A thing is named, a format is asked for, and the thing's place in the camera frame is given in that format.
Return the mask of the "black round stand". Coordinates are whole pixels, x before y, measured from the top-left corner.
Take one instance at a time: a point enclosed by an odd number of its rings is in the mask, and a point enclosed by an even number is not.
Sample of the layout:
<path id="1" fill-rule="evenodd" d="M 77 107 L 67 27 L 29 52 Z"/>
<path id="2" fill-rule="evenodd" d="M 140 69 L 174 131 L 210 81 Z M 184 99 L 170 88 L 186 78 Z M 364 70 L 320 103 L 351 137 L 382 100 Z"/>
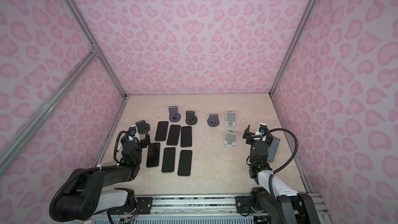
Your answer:
<path id="1" fill-rule="evenodd" d="M 135 123 L 137 132 L 140 135 L 144 135 L 150 131 L 150 124 L 148 124 L 145 120 L 141 120 Z"/>

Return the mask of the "black phone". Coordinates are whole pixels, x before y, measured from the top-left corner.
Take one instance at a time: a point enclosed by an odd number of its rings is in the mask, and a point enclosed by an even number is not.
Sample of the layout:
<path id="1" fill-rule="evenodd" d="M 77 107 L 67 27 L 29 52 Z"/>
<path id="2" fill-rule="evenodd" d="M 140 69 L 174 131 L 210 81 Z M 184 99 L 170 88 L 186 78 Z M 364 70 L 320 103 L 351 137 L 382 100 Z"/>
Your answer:
<path id="1" fill-rule="evenodd" d="M 169 129 L 166 144 L 169 146 L 177 146 L 180 137 L 181 126 L 172 124 Z"/>
<path id="2" fill-rule="evenodd" d="M 180 146 L 191 147 L 192 146 L 192 127 L 185 126 L 181 128 L 180 134 Z"/>
<path id="3" fill-rule="evenodd" d="M 168 127 L 169 127 L 168 121 L 159 121 L 158 122 L 157 130 L 156 130 L 155 138 L 154 138 L 154 140 L 156 142 L 162 142 L 167 139 Z"/>
<path id="4" fill-rule="evenodd" d="M 191 165 L 192 165 L 192 154 L 191 150 L 182 150 L 179 157 L 178 176 L 190 176 Z"/>
<path id="5" fill-rule="evenodd" d="M 151 143 L 148 146 L 147 152 L 147 161 L 146 167 L 147 168 L 154 168 L 158 167 L 160 163 L 160 151 L 161 151 L 161 144 L 160 143 Z"/>
<path id="6" fill-rule="evenodd" d="M 162 173 L 171 173 L 175 170 L 176 148 L 167 147 L 163 152 Z"/>

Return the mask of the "white folding stand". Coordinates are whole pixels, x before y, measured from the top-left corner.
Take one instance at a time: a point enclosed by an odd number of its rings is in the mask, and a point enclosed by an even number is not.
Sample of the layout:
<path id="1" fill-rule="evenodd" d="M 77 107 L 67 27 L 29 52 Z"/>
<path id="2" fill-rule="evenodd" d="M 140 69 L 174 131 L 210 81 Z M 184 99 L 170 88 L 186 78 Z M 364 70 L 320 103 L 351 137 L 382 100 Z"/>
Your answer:
<path id="1" fill-rule="evenodd" d="M 228 127 L 235 127 L 237 120 L 237 113 L 236 112 L 227 112 L 226 113 L 226 122 L 225 125 Z"/>

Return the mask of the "purple-grey round stand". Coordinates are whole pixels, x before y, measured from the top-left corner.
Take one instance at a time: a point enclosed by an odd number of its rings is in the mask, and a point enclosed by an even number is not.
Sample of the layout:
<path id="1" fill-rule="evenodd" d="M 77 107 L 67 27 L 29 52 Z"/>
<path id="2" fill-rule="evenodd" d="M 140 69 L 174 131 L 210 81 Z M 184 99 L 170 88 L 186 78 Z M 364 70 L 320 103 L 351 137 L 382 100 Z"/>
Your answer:
<path id="1" fill-rule="evenodd" d="M 181 114 L 177 106 L 169 106 L 169 121 L 172 123 L 180 122 Z"/>

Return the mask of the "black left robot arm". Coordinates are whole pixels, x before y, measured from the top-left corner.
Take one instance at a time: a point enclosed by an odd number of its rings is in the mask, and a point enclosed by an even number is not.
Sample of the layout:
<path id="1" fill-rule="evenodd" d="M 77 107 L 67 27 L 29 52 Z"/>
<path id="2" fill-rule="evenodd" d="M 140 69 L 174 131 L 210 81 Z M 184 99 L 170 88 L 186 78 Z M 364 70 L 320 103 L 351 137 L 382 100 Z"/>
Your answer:
<path id="1" fill-rule="evenodd" d="M 143 149 L 150 145 L 150 135 L 140 139 L 133 131 L 121 131 L 114 147 L 111 166 L 98 165 L 89 169 L 76 169 L 55 193 L 49 205 L 50 217 L 56 222 L 88 220 L 91 216 L 112 209 L 119 213 L 137 213 L 138 203 L 134 190 L 105 188 L 132 181 L 138 175 Z"/>

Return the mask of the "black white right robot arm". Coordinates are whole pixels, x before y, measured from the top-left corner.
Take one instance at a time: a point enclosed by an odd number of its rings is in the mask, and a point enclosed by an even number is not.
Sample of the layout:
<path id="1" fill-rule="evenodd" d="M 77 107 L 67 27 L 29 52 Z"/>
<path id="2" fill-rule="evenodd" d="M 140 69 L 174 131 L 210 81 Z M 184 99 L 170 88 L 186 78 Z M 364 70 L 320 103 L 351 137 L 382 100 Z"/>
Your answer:
<path id="1" fill-rule="evenodd" d="M 289 159 L 274 170 L 268 161 L 269 149 L 275 138 L 272 133 L 279 131 L 289 134 L 295 145 Z M 248 126 L 243 139 L 250 146 L 246 160 L 249 176 L 258 185 L 250 192 L 249 210 L 267 213 L 270 224 L 319 224 L 312 197 L 291 189 L 277 177 L 277 173 L 286 168 L 297 154 L 299 144 L 294 133 L 284 128 L 269 129 L 266 123 L 261 122 L 256 132 L 251 132 Z"/>

